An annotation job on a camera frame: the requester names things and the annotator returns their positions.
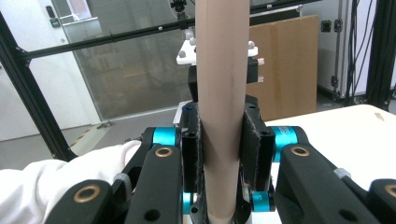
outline white fabric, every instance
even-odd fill
[[[70,162],[33,162],[22,171],[0,171],[0,223],[42,223],[68,189],[86,179],[109,184],[141,142],[92,151]]]

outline teal metallic joint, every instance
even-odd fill
[[[161,144],[174,147],[176,145],[176,128],[156,128],[152,137],[153,144]]]
[[[290,126],[273,126],[271,128],[276,134],[276,155],[274,161],[279,162],[283,147],[289,144],[298,143],[297,134]]]
[[[191,206],[191,194],[183,192],[183,215],[188,215],[190,213]]]
[[[267,191],[255,191],[251,193],[251,200],[253,202],[254,212],[269,212],[270,197]]]

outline brown cardboard panel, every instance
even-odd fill
[[[247,94],[259,99],[264,120],[316,112],[318,75],[318,16],[301,17],[250,27],[250,40],[265,65],[262,83],[247,84]]]

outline white wall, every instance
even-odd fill
[[[0,10],[17,43],[27,51],[67,44],[52,28],[50,0],[1,0]],[[30,68],[61,129],[99,123],[99,117],[72,52],[33,59]],[[0,70],[0,141],[38,133],[15,89]]]

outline cylindrical tube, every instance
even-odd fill
[[[199,113],[210,223],[231,223],[248,66],[247,0],[196,1]]]

